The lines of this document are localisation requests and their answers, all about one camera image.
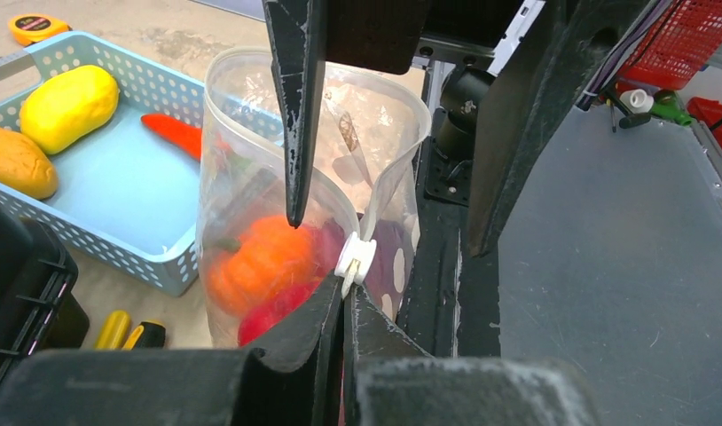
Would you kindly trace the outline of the red bell pepper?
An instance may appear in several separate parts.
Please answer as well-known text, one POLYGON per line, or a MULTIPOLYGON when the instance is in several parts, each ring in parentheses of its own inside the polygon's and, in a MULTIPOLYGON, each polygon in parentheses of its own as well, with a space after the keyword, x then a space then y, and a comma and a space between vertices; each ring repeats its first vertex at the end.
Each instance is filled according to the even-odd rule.
POLYGON ((240 322, 237 342, 244 346, 279 324, 286 316, 303 305, 318 288, 321 280, 294 285, 280 290, 272 298, 251 310, 240 322))

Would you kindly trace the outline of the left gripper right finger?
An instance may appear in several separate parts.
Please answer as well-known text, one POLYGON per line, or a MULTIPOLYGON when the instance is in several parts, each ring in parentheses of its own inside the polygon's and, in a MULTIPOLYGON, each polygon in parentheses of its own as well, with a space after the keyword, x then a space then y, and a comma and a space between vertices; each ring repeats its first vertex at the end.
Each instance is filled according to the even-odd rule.
POLYGON ((344 299, 348 425, 599 425, 584 377, 557 359, 436 358, 354 285, 344 299))

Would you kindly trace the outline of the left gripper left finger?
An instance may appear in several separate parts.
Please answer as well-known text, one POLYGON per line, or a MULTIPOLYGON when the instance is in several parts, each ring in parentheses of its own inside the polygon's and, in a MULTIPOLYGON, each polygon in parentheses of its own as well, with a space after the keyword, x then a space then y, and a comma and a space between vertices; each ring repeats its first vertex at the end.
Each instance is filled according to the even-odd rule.
POLYGON ((48 350, 0 389, 0 425, 327 425, 339 411, 341 279, 227 350, 48 350))

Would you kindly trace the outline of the clear zip top bag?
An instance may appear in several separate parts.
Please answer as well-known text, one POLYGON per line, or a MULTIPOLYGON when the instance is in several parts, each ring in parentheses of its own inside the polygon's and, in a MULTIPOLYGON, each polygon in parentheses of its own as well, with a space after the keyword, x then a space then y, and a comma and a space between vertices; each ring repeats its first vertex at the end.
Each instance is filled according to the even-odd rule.
MULTIPOLYGON (((218 257, 238 249, 236 240, 255 220, 286 218, 284 134, 270 53, 235 48, 219 54, 206 74, 204 105, 200 277, 212 343, 234 348, 247 314, 222 311, 205 279, 218 257)), ((409 233, 413 264, 420 237, 413 161, 431 124, 423 101, 403 85, 355 67, 327 66, 310 197, 300 226, 318 228, 331 218, 344 230, 345 243, 353 237, 374 242, 373 257, 362 263, 364 284, 381 220, 409 233)))

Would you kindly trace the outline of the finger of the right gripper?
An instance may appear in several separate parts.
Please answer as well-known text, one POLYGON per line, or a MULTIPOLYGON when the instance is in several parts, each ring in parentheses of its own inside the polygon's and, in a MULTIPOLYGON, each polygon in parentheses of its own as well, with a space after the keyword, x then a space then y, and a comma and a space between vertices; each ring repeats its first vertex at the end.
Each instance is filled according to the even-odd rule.
POLYGON ((326 71, 327 2, 266 0, 271 72, 283 122, 286 219, 300 226, 310 195, 326 71))
POLYGON ((624 35, 653 1, 548 1, 483 97, 467 248, 498 245, 538 157, 624 35))

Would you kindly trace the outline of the purple onion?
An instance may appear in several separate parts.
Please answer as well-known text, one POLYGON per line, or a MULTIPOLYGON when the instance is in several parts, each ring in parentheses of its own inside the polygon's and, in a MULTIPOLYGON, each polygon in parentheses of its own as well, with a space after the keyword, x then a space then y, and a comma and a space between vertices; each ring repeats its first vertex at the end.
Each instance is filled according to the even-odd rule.
MULTIPOLYGON (((312 230, 312 238, 318 277, 322 278, 334 270, 346 236, 344 230, 330 218, 312 230)), ((377 251, 365 284, 373 301, 389 315, 395 316, 412 267, 411 237, 399 223, 381 220, 375 227, 373 239, 377 241, 377 251)))

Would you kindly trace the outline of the light blue plastic basket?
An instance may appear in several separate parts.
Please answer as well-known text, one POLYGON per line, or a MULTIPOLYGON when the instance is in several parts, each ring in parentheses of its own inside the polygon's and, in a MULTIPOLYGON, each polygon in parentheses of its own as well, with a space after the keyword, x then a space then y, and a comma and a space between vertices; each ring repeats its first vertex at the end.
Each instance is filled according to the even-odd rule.
POLYGON ((201 125, 201 82, 98 38, 71 31, 0 58, 0 82, 34 70, 41 83, 79 66, 109 72, 120 103, 104 127, 52 162, 58 191, 38 201, 0 183, 0 204, 47 224, 63 242, 171 296, 199 272, 195 239, 199 172, 188 154, 141 123, 147 113, 201 125))

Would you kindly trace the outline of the small orange pumpkin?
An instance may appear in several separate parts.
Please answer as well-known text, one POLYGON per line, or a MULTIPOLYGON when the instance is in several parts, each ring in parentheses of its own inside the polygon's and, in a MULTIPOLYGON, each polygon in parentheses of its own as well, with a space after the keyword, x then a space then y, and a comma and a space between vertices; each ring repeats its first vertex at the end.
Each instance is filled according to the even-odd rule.
POLYGON ((308 282, 317 270, 313 229, 294 228, 283 216, 255 220, 236 242, 238 249, 218 257, 205 279, 213 302, 232 316, 308 282))

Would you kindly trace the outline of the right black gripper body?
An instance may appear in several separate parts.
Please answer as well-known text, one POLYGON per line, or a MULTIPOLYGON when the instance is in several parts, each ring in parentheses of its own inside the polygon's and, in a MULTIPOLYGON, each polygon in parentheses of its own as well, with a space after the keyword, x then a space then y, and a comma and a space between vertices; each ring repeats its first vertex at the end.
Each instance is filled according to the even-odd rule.
POLYGON ((486 67, 540 1, 329 1, 326 60, 393 75, 414 59, 486 67))

